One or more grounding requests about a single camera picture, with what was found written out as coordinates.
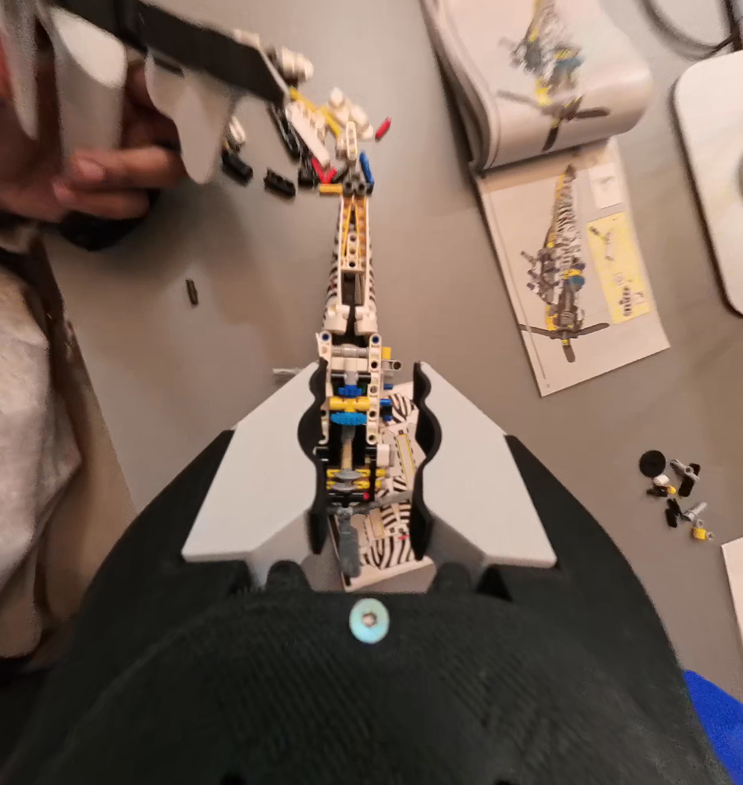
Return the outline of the person's left hand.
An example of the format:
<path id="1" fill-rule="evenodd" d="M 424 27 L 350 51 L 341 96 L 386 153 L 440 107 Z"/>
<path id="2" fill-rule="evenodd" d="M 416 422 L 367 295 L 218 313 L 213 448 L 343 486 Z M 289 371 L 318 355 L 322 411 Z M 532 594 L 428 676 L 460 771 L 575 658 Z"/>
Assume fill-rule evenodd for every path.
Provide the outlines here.
<path id="1" fill-rule="evenodd" d="M 140 64 L 128 72 L 122 139 L 116 149 L 81 149 L 65 159 L 52 59 L 37 66 L 38 136 L 19 123 L 0 37 L 0 213 L 61 223 L 70 212 L 125 220 L 144 216 L 149 192 L 185 176 L 175 125 L 155 108 Z"/>

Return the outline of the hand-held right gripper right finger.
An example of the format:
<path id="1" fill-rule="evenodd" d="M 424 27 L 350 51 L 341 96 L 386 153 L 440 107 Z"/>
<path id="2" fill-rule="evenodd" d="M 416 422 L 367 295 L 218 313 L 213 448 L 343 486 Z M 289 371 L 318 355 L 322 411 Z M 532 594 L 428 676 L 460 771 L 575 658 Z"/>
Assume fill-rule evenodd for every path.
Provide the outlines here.
<path id="1" fill-rule="evenodd" d="M 413 401 L 424 454 L 411 496 L 415 557 L 461 565 L 474 580 L 500 565 L 553 568 L 507 433 L 428 363 L 413 368 Z"/>

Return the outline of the zebra striped lego helicopter model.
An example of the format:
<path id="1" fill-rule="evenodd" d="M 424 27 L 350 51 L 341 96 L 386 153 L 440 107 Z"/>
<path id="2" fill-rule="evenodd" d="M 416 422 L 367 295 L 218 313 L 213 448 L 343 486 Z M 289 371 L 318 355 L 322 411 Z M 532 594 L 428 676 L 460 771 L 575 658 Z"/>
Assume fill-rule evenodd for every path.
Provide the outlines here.
<path id="1" fill-rule="evenodd" d="M 356 516 L 381 506 L 387 470 L 392 466 L 382 427 L 392 413 L 386 393 L 399 363 L 391 360 L 378 331 L 375 273 L 370 243 L 369 197 L 362 167 L 341 182 L 322 184 L 338 195 L 337 230 L 317 334 L 319 358 L 327 364 L 319 456 L 327 490 L 327 515 L 334 524 L 335 546 L 346 579 L 361 570 Z"/>

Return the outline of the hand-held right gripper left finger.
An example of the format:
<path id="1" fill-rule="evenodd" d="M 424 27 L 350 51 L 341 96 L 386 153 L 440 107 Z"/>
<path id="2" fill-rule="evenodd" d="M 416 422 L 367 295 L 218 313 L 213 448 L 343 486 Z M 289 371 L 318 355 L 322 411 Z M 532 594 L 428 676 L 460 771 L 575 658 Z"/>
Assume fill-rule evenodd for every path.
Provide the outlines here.
<path id="1" fill-rule="evenodd" d="M 326 543 L 322 439 L 326 363 L 311 363 L 236 424 L 181 556 L 242 561 L 263 585 L 278 561 L 301 564 Z"/>

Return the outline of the person's left forearm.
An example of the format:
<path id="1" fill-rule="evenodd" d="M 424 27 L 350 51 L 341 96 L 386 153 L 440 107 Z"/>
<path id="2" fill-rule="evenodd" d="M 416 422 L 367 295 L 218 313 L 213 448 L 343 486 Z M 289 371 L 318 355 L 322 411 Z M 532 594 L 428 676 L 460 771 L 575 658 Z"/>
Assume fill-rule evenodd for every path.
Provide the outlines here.
<path id="1" fill-rule="evenodd" d="M 0 596 L 82 462 L 54 381 L 63 299 L 31 228 L 0 229 Z"/>

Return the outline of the pile of lego pieces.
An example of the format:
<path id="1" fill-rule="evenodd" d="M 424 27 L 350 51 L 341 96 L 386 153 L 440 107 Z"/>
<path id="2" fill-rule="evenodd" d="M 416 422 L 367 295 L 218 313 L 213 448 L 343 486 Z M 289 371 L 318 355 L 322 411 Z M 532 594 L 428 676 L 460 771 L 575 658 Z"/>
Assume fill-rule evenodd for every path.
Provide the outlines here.
<path id="1" fill-rule="evenodd" d="M 296 171 L 287 175 L 268 167 L 263 189 L 286 201 L 293 201 L 299 191 L 353 200 L 369 197 L 375 177 L 366 147 L 386 137 L 391 118 L 372 123 L 364 107 L 338 88 L 326 102 L 315 103 L 301 88 L 314 73 L 305 55 L 287 47 L 270 47 L 264 53 L 289 91 L 287 103 L 268 106 L 268 116 Z"/>

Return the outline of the small cluster of lego parts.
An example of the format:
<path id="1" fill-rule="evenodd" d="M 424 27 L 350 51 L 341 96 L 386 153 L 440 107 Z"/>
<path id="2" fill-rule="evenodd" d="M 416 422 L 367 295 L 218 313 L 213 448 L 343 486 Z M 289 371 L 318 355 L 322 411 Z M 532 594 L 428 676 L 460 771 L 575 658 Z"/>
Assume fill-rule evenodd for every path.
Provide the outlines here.
<path id="1" fill-rule="evenodd" d="M 692 499 L 700 483 L 701 466 L 667 458 L 658 450 L 645 451 L 639 458 L 640 474 L 650 486 L 645 495 L 663 502 L 663 519 L 670 529 L 687 527 L 690 537 L 699 543 L 710 543 L 714 534 L 704 517 L 707 503 Z"/>

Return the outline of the open lego instruction booklet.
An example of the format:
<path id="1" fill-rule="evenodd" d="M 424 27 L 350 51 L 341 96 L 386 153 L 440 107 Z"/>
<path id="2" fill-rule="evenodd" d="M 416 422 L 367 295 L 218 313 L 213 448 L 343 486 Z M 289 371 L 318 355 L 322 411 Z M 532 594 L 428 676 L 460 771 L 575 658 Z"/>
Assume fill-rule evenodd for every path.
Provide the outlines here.
<path id="1" fill-rule="evenodd" d="M 469 169 L 541 395 L 669 348 L 617 137 L 645 59 L 595 1 L 427 1 Z"/>

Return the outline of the zebra sticker sheet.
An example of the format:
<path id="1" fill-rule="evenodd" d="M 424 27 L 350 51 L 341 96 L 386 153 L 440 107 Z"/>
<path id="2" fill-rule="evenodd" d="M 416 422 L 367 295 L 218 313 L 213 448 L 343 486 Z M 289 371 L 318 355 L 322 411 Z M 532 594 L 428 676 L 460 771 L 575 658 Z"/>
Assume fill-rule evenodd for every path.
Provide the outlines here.
<path id="1" fill-rule="evenodd" d="M 424 454 L 415 438 L 418 409 L 413 384 L 395 385 L 388 393 L 390 414 L 382 425 L 383 445 L 388 448 L 388 466 L 377 472 L 376 507 L 366 513 L 353 511 L 350 518 L 334 516 L 330 533 L 339 561 L 340 580 L 348 594 L 373 592 L 422 592 L 435 574 L 434 563 L 418 559 L 411 544 L 409 524 L 411 493 Z M 356 575 L 348 575 L 341 556 L 341 523 L 357 536 Z"/>

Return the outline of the blue plastic bin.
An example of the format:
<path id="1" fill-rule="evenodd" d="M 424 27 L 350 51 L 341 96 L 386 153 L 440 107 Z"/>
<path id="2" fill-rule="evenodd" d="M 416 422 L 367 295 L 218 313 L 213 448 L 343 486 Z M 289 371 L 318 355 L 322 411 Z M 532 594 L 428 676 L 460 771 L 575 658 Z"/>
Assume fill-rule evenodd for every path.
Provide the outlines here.
<path id="1" fill-rule="evenodd" d="M 693 671 L 683 672 L 691 701 L 720 762 L 743 784 L 743 703 Z"/>

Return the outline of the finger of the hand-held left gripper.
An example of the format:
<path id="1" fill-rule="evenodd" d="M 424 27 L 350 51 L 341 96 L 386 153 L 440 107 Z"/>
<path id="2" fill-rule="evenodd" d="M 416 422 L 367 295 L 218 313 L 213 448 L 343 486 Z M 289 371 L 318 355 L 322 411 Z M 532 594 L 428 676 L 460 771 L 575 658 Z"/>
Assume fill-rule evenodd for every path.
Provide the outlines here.
<path id="1" fill-rule="evenodd" d="M 140 33 L 155 56 L 181 69 L 208 74 L 220 83 L 270 104 L 286 104 L 289 87 L 259 45 L 183 20 L 157 6 L 140 7 Z"/>

